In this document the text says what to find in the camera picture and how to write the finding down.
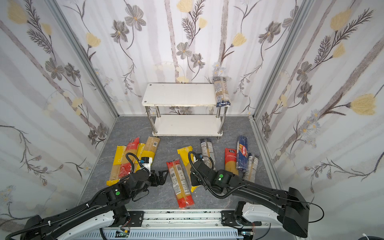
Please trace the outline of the red spaghetti bag with label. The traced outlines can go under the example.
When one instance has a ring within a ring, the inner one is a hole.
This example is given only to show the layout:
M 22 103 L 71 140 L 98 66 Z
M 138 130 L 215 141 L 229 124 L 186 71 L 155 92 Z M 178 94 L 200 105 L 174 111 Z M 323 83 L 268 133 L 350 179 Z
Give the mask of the red spaghetti bag with label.
M 187 179 L 184 175 L 182 165 L 179 160 L 167 162 L 169 175 L 172 180 L 173 189 L 180 209 L 188 208 L 195 204 Z

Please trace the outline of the yellow-end spaghetti bag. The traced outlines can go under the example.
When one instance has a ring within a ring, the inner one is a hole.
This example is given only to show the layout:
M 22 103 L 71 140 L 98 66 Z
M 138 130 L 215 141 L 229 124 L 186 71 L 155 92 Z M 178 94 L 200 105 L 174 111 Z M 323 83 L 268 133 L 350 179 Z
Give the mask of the yellow-end spaghetti bag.
M 185 169 L 187 171 L 187 176 L 189 178 L 190 184 L 192 183 L 192 181 L 191 181 L 191 164 L 190 164 L 190 161 L 189 161 L 189 152 L 191 152 L 191 151 L 193 151 L 193 147 L 192 146 L 188 146 L 188 147 L 184 147 L 184 148 L 178 149 L 178 154 L 180 155 L 180 157 L 181 157 L 181 159 L 183 161 L 183 164 L 184 164 Z M 193 193 L 196 189 L 197 189 L 197 187 L 194 187 L 191 184 L 191 192 Z

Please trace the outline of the clear spaghetti bag blue end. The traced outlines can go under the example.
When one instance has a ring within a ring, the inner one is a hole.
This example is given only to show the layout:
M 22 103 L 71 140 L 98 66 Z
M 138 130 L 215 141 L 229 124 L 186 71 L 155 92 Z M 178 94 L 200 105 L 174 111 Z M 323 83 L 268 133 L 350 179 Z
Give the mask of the clear spaghetti bag blue end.
M 216 160 L 212 140 L 210 138 L 204 138 L 200 139 L 200 142 L 204 163 L 211 169 L 215 168 Z

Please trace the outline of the brown and yellow spaghetti pack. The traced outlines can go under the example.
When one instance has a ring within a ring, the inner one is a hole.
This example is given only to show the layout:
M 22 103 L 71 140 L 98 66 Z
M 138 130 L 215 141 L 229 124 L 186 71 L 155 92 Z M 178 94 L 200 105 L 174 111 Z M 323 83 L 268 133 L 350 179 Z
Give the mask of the brown and yellow spaghetti pack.
M 154 161 L 160 140 L 160 138 L 148 137 L 147 142 L 145 143 L 146 145 L 144 147 L 142 157 L 152 157 Z

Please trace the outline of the dark blue clear spaghetti bag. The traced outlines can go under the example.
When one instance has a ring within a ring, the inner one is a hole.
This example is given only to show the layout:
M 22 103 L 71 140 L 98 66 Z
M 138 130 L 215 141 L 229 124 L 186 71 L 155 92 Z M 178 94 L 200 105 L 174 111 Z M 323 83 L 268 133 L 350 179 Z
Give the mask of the dark blue clear spaghetti bag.
M 221 108 L 230 106 L 231 102 L 227 86 L 227 78 L 215 76 L 213 77 L 213 81 L 217 101 L 216 107 Z

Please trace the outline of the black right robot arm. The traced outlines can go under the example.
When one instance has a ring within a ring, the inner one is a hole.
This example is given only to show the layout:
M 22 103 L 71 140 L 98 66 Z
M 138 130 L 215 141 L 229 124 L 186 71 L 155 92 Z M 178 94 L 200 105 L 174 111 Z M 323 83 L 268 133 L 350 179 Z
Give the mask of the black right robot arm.
M 214 197 L 226 199 L 231 195 L 256 202 L 277 213 L 283 228 L 301 238 L 308 237 L 310 206 L 295 188 L 288 191 L 267 188 L 243 180 L 232 172 L 214 170 L 193 151 L 188 152 L 192 185 L 203 186 Z

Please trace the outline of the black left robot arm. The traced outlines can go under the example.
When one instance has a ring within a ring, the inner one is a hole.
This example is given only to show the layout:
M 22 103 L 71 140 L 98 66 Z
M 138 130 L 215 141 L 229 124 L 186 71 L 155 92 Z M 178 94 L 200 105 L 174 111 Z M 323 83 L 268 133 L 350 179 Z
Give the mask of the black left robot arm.
M 140 193 L 149 194 L 150 187 L 164 185 L 169 174 L 167 170 L 148 170 L 141 160 L 138 162 L 140 170 L 98 191 L 87 202 L 44 219 L 36 215 L 28 219 L 22 230 L 10 233 L 5 238 L 12 240 L 20 236 L 22 240 L 65 240 L 75 235 L 76 227 L 91 230 L 125 224 L 131 219 L 126 204 L 139 201 Z M 87 228 L 86 222 L 93 226 Z

